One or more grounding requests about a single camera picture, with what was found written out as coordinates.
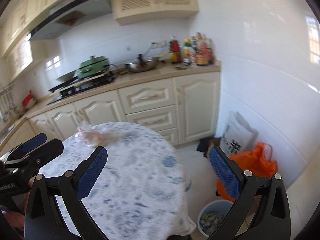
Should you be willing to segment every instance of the blue textured pad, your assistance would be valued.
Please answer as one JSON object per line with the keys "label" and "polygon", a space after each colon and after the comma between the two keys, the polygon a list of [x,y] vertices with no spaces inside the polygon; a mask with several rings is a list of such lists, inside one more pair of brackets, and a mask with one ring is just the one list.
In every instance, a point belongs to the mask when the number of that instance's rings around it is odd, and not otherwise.
{"label": "blue textured pad", "polygon": [[79,199],[89,195],[103,167],[106,165],[107,159],[107,150],[102,148],[78,180],[76,193]]}
{"label": "blue textured pad", "polygon": [[228,196],[237,200],[240,197],[240,182],[215,147],[211,148],[209,159]]}
{"label": "blue textured pad", "polygon": [[23,144],[22,152],[29,153],[44,144],[46,141],[47,136],[44,133],[40,133]]}

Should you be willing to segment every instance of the round table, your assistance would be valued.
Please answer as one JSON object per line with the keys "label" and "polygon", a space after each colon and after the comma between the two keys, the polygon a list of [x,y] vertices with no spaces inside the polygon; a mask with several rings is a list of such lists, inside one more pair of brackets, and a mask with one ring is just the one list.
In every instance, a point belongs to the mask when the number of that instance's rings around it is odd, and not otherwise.
{"label": "round table", "polygon": [[[188,235],[196,225],[188,217],[185,172],[174,148],[144,126],[111,122],[96,126],[116,141],[102,145],[108,161],[89,196],[82,202],[110,240],[165,240]],[[74,170],[94,148],[75,135],[63,142],[64,152],[40,169],[47,178]],[[78,234],[61,197],[61,214],[69,230]]]}

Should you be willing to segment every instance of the gas stove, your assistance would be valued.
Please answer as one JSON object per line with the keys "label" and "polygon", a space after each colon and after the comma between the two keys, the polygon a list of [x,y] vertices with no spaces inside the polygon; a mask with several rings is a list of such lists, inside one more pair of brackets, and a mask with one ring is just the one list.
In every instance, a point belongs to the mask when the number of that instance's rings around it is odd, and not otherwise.
{"label": "gas stove", "polygon": [[78,79],[77,77],[71,78],[70,80],[63,82],[62,84],[49,90],[50,92],[55,92],[58,90],[60,95],[52,99],[49,103],[47,103],[47,105],[88,91],[90,89],[110,84],[115,78],[116,76],[111,70],[96,73],[95,75],[86,77],[84,79]]}

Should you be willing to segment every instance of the orange bag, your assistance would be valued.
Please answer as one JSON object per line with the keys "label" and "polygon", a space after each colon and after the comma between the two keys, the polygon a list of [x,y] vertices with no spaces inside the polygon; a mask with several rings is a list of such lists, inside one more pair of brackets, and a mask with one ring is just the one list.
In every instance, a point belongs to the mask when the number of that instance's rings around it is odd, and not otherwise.
{"label": "orange bag", "polygon": [[[263,155],[263,148],[263,143],[257,143],[253,151],[231,155],[229,159],[235,161],[243,171],[250,170],[256,176],[271,177],[276,173],[277,162],[267,161]],[[235,201],[234,198],[228,196],[219,179],[217,191],[224,199]]]}

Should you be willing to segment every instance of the metal rivet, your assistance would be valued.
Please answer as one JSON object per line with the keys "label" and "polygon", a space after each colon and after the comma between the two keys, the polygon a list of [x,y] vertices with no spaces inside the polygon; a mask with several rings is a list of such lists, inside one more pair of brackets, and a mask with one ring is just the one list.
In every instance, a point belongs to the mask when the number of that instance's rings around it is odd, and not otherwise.
{"label": "metal rivet", "polygon": [[43,177],[43,175],[42,175],[42,174],[38,174],[38,175],[36,176],[36,180],[41,180],[41,179],[42,179],[42,177]]}
{"label": "metal rivet", "polygon": [[72,174],[73,174],[73,171],[66,171],[66,172],[64,173],[64,175],[65,175],[66,177],[71,177]]}
{"label": "metal rivet", "polygon": [[245,170],[245,171],[244,171],[244,174],[245,174],[246,176],[248,176],[248,177],[251,177],[251,176],[252,176],[252,172],[249,171],[249,170]]}
{"label": "metal rivet", "polygon": [[276,173],[276,174],[275,174],[275,178],[276,178],[276,179],[281,179],[281,175],[280,175],[279,173]]}

